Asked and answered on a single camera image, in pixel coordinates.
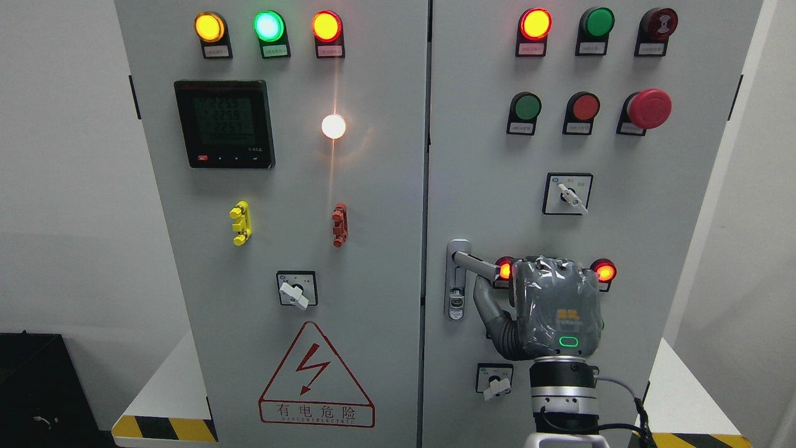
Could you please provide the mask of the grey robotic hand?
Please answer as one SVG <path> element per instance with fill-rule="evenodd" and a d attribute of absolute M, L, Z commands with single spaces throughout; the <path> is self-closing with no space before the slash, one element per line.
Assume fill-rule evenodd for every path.
<path fill-rule="evenodd" d="M 474 282 L 473 298 L 497 353 L 511 361 L 552 355 L 586 359 L 599 346 L 603 319 L 594 271 L 568 259 L 537 256 L 511 266 L 516 318 L 501 309 L 490 282 Z"/>

